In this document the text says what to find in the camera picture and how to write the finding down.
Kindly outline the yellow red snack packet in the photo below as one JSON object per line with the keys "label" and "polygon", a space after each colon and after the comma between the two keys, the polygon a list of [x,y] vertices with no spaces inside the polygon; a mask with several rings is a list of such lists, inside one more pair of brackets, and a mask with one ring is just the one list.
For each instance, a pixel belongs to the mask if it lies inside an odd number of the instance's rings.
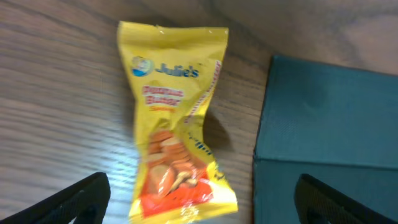
{"label": "yellow red snack packet", "polygon": [[225,27],[119,23],[141,156],[131,223],[190,223],[238,211],[236,194],[203,140],[228,34]]}

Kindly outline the black gift box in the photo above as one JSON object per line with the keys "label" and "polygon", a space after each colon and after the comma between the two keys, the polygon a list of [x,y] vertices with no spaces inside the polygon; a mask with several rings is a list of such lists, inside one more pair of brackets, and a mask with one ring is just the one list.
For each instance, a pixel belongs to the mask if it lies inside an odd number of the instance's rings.
{"label": "black gift box", "polygon": [[254,150],[254,222],[298,223],[309,174],[397,220],[397,77],[275,55]]}

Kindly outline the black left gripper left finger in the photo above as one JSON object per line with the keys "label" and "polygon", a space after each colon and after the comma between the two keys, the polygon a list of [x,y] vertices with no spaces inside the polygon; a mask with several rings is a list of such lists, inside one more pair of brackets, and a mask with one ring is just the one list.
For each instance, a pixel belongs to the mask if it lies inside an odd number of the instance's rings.
{"label": "black left gripper left finger", "polygon": [[102,224],[111,196],[104,172],[96,172],[1,224]]}

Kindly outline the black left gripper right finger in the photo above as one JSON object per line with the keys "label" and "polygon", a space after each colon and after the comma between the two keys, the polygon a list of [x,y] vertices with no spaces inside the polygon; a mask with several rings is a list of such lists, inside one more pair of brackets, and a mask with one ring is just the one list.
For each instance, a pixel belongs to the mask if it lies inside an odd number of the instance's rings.
{"label": "black left gripper right finger", "polygon": [[309,174],[301,174],[294,193],[301,224],[397,224]]}

